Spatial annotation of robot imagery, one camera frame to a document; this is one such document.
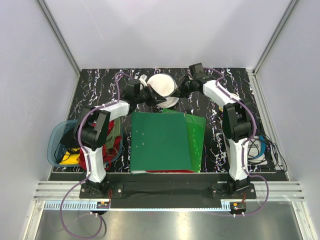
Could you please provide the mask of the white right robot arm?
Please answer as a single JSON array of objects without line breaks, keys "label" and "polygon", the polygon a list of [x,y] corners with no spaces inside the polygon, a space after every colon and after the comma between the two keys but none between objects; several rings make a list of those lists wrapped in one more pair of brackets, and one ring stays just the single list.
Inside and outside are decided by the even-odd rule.
[{"label": "white right robot arm", "polygon": [[188,67],[183,82],[170,94],[171,97],[188,98],[193,92],[200,92],[222,108],[222,132],[229,145],[229,175],[233,182],[227,185],[228,195],[239,198],[245,192],[240,181],[249,177],[248,144],[256,135],[257,124],[251,111],[251,102],[245,101],[224,88],[220,80],[205,72],[201,63]]}]

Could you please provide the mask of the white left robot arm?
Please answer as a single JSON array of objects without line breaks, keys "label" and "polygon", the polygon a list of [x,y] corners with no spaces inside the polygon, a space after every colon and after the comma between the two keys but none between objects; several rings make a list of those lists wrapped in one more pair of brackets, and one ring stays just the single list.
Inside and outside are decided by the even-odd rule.
[{"label": "white left robot arm", "polygon": [[118,99],[99,106],[86,105],[82,108],[73,137],[78,141],[86,165],[86,183],[90,192],[97,198],[108,193],[108,186],[103,181],[106,170],[103,162],[103,145],[108,136],[110,121],[131,114],[138,104],[148,106],[167,101],[172,94],[169,83],[152,86],[148,81],[132,79],[123,90],[118,90]]}]

